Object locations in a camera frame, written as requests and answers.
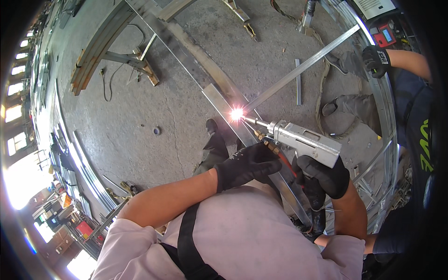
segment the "t-shirt sleeve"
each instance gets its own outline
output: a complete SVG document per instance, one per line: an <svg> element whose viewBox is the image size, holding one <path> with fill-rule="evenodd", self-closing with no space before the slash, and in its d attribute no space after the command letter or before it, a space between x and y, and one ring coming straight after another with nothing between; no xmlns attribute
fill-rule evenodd
<svg viewBox="0 0 448 280"><path fill-rule="evenodd" d="M92 280L114 279L130 260L146 253L156 242L153 227L142 228L131 220L117 219L109 228Z"/></svg>
<svg viewBox="0 0 448 280"><path fill-rule="evenodd" d="M353 236L334 235L321 255L339 267L343 279L361 279L362 259L366 242Z"/></svg>

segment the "small wood piece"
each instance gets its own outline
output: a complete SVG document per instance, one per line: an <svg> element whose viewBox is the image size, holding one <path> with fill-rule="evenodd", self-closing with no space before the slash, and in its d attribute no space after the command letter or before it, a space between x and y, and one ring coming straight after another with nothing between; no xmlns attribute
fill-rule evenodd
<svg viewBox="0 0 448 280"><path fill-rule="evenodd" d="M136 47L133 51L133 53L138 54L137 59L141 58L142 51L138 47ZM148 79L150 80L151 84L153 86L156 86L159 83L159 79L155 75L154 71L152 70L151 66L149 65L148 61L146 59L143 59L143 61L146 63L146 66L143 67L148 73L151 73L151 75L146 75Z"/></svg>
<svg viewBox="0 0 448 280"><path fill-rule="evenodd" d="M194 2L196 2L196 0L173 0L160 11L157 18L164 22L170 22L175 16L180 14Z"/></svg>

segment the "bare forearm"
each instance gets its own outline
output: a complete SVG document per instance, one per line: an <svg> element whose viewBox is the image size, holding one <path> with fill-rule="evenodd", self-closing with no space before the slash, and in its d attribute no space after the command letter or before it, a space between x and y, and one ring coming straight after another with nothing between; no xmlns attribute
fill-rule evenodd
<svg viewBox="0 0 448 280"><path fill-rule="evenodd" d="M403 50L386 50L392 67L408 70L415 75L432 82L426 58L419 53Z"/></svg>
<svg viewBox="0 0 448 280"><path fill-rule="evenodd" d="M314 241L315 244L326 247L328 244L328 241L333 235L319 235L319 237L316 238ZM373 252L373 245L375 244L376 240L376 234L367 234L365 240L366 240L366 248L364 249L365 254L371 254Z"/></svg>
<svg viewBox="0 0 448 280"><path fill-rule="evenodd" d="M344 196L332 199L332 204L335 210L335 234L365 239L367 211L351 180Z"/></svg>
<svg viewBox="0 0 448 280"><path fill-rule="evenodd" d="M188 207L216 194L217 185L214 168L188 179L160 185L130 199L117 218L131 220L142 227L158 228Z"/></svg>

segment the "glove label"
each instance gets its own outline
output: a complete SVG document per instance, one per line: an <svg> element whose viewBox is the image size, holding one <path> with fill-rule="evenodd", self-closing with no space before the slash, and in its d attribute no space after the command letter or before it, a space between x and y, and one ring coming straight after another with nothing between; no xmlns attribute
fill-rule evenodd
<svg viewBox="0 0 448 280"><path fill-rule="evenodd" d="M376 51L378 54L379 60L381 61L381 64L389 64L389 61L386 57L386 54L383 51Z"/></svg>

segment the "black strap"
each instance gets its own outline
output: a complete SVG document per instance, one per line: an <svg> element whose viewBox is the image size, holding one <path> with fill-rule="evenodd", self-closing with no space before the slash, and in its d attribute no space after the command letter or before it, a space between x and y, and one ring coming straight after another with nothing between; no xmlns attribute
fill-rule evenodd
<svg viewBox="0 0 448 280"><path fill-rule="evenodd" d="M181 228L179 229L177 249L168 244L161 243L161 245L184 273L187 280L225 280L211 266L204 263L194 245L193 228L198 208L199 203L196 203L185 211Z"/></svg>

